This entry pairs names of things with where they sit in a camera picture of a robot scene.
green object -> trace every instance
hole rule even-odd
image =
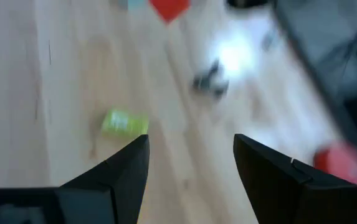
[[[148,132],[147,117],[132,116],[121,110],[110,110],[102,123],[102,131],[112,134],[137,136]]]

black object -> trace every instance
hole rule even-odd
[[[215,83],[220,70],[219,61],[215,61],[210,70],[205,74],[200,74],[195,77],[192,87],[196,91],[204,93],[212,93],[215,98],[220,99],[228,91],[228,82]]]
[[[357,223],[357,185],[242,134],[235,135],[234,156],[260,224]]]
[[[149,155],[142,135],[60,188],[0,189],[0,223],[136,224]]]
[[[357,72],[350,73],[350,68],[355,69],[353,64],[357,64],[357,30],[341,30],[346,27],[343,24],[347,21],[356,23],[357,17],[352,13],[337,11],[343,7],[335,4],[345,2],[350,1],[276,0],[274,13],[298,59],[321,93],[341,133],[347,141],[357,147],[357,128],[344,106],[345,94],[342,91],[357,90],[351,87],[357,84],[351,79],[357,76]],[[329,71],[330,68],[337,68],[337,71]]]
[[[269,0],[227,0],[227,3],[239,9],[246,9],[254,6],[267,4]]]

gray surface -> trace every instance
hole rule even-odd
[[[327,57],[356,37],[357,0],[277,1],[329,94],[337,100],[357,96],[357,58],[351,57],[346,65],[345,50]]]

red block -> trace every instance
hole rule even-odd
[[[314,167],[357,184],[357,149],[344,142],[332,144],[314,155]]]
[[[167,22],[173,21],[189,8],[189,0],[150,0],[159,15]]]

wooden floor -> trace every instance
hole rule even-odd
[[[0,187],[58,186],[132,139],[99,133],[109,108],[150,117],[139,223],[257,223],[232,153],[235,133],[310,163],[339,139],[268,8],[193,1],[170,25],[115,0],[0,0]],[[239,65],[227,57],[238,54]],[[221,58],[221,101],[194,75]]]

